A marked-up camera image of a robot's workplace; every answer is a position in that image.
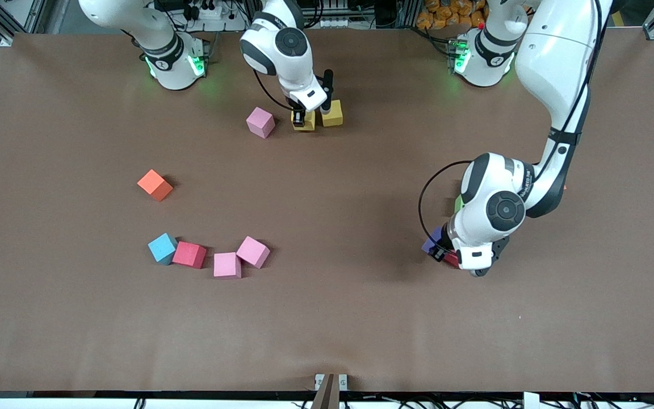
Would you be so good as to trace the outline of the bag of oranges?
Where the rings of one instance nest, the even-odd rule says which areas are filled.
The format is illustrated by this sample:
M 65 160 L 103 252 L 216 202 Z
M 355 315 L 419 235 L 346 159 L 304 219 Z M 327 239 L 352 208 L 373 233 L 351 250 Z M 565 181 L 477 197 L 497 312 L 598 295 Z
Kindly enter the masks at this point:
M 424 0 L 415 26 L 421 30 L 449 26 L 482 28 L 489 13 L 487 0 Z

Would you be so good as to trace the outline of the light pink foam cube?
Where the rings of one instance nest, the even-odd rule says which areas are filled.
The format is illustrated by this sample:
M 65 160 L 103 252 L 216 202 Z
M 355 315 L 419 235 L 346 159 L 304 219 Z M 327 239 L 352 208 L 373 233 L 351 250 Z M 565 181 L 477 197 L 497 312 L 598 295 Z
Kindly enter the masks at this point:
M 247 236 L 239 246 L 236 255 L 252 267 L 261 269 L 270 253 L 271 250 L 266 244 Z
M 273 114 L 259 107 L 253 109 L 246 123 L 250 132 L 261 138 L 268 138 L 276 125 Z

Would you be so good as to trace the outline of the yellow foam cube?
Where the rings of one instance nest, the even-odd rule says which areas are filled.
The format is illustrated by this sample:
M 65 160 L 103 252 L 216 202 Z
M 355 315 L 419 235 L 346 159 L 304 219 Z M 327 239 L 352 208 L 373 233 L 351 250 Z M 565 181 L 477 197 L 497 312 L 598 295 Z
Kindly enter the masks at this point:
M 304 127 L 293 127 L 293 128 L 296 131 L 304 131 L 304 132 L 314 131 L 316 129 L 316 112 L 306 111 Z
M 330 101 L 329 109 L 320 107 L 320 118 L 323 127 L 343 125 L 342 103 L 340 100 Z

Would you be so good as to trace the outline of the purple foam cube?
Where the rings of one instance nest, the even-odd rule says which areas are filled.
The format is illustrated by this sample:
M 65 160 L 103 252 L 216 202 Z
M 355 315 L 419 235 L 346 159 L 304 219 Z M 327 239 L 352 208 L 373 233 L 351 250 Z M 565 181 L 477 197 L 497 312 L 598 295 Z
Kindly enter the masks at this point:
M 429 235 L 429 238 L 426 239 L 425 243 L 423 243 L 423 246 L 421 246 L 421 250 L 428 254 L 430 256 L 430 248 L 434 246 L 434 244 L 439 244 L 439 246 L 442 246 L 443 248 L 446 248 L 446 244 L 443 241 L 443 227 L 442 226 L 437 226 L 433 232 Z

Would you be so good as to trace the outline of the white power strip with plugs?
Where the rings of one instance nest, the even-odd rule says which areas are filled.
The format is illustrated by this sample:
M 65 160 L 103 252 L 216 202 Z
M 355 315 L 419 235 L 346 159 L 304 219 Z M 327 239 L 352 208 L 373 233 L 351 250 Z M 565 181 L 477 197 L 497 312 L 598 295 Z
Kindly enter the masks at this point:
M 187 32 L 243 31 L 248 25 L 239 0 L 183 0 L 174 20 Z

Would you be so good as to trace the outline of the brown table cover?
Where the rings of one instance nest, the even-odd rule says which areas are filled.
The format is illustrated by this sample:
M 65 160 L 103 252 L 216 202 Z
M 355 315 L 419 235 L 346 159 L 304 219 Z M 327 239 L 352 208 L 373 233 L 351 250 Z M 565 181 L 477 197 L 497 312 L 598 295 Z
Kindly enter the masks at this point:
M 477 89 L 404 31 L 309 35 L 345 122 L 294 132 L 222 36 L 185 91 L 124 35 L 0 49 L 0 390 L 654 390 L 654 41 L 607 31 L 560 207 L 475 278 L 416 205 L 452 161 L 534 162 L 550 117 L 514 73 Z M 251 133 L 255 107 L 273 114 Z M 137 182 L 173 187 L 157 202 Z M 163 266 L 163 233 L 207 248 Z M 240 279 L 215 253 L 271 250 Z

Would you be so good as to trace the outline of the light blue foam cube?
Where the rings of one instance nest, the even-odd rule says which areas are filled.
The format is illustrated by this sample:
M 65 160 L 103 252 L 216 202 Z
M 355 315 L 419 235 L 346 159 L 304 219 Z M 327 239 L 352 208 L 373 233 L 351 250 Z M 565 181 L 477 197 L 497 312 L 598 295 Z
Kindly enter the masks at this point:
M 163 233 L 148 243 L 148 249 L 154 261 L 169 266 L 177 251 L 178 241 L 169 233 Z

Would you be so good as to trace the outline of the metal bracket with post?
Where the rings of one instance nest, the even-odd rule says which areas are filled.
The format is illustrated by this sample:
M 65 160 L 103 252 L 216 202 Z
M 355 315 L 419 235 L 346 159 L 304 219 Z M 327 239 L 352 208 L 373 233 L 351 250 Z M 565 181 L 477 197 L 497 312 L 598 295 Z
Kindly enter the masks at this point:
M 316 374 L 316 396 L 309 409 L 341 409 L 341 393 L 348 391 L 347 374 Z

